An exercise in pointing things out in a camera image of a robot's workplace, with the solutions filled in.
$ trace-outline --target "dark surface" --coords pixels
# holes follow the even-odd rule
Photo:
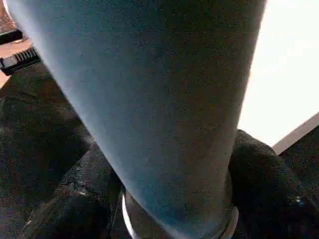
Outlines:
[[[312,194],[319,196],[319,126],[281,155]]]
[[[71,191],[39,207],[28,220],[18,239],[104,239],[110,212],[89,193]]]
[[[96,143],[64,175],[54,195],[63,192],[65,188],[84,190],[96,196],[110,212],[109,221],[104,227],[111,230],[116,213],[119,212],[117,207],[122,183]]]
[[[229,170],[233,202],[252,238],[317,238],[319,207],[272,148],[239,130]]]
[[[90,136],[41,64],[8,80],[0,112],[0,238],[11,239],[32,208],[51,199]]]

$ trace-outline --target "white background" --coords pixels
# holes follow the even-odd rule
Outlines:
[[[238,127],[274,146],[319,112],[319,0],[268,0]]]

